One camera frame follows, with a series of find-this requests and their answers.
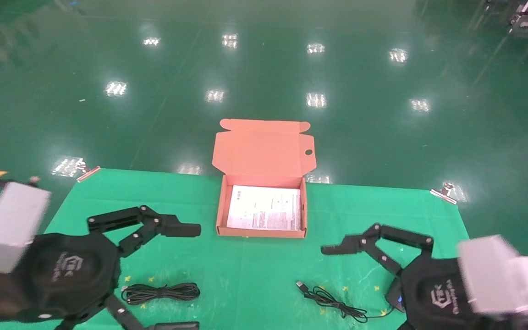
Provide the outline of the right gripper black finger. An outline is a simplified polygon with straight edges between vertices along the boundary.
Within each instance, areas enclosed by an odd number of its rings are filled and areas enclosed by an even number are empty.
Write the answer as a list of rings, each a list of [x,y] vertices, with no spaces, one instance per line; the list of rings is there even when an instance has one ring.
[[[321,246],[321,253],[348,255],[365,252],[390,274],[401,276],[404,268],[377,246],[377,242],[381,239],[417,248],[421,251],[420,257],[432,258],[434,239],[431,236],[379,223],[373,224],[362,234],[344,236],[340,244]]]

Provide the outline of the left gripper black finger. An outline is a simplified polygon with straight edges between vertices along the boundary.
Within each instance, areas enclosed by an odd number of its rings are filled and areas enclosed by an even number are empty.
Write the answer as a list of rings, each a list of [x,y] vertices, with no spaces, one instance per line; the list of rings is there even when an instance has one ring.
[[[124,303],[122,303],[115,295],[109,295],[82,309],[75,315],[64,317],[56,329],[73,330],[77,324],[84,323],[103,310],[108,311],[124,330],[198,330],[200,328],[199,322],[158,323],[145,327],[126,308]]]
[[[129,257],[157,235],[197,237],[201,234],[200,224],[182,223],[176,215],[159,214],[147,205],[92,216],[88,219],[88,230],[105,233],[138,224],[140,228],[119,242],[120,257]]]

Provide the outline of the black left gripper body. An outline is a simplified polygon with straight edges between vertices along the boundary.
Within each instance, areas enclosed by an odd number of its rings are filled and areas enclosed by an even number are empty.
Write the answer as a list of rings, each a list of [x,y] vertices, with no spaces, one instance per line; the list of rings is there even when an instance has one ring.
[[[120,249],[99,233],[37,235],[11,272],[0,272],[0,322],[82,323],[117,288]]]

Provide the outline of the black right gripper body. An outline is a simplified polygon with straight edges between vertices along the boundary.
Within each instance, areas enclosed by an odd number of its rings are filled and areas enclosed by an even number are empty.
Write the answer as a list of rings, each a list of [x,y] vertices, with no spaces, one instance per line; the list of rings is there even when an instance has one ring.
[[[468,303],[457,258],[419,255],[401,271],[402,330],[497,330]]]

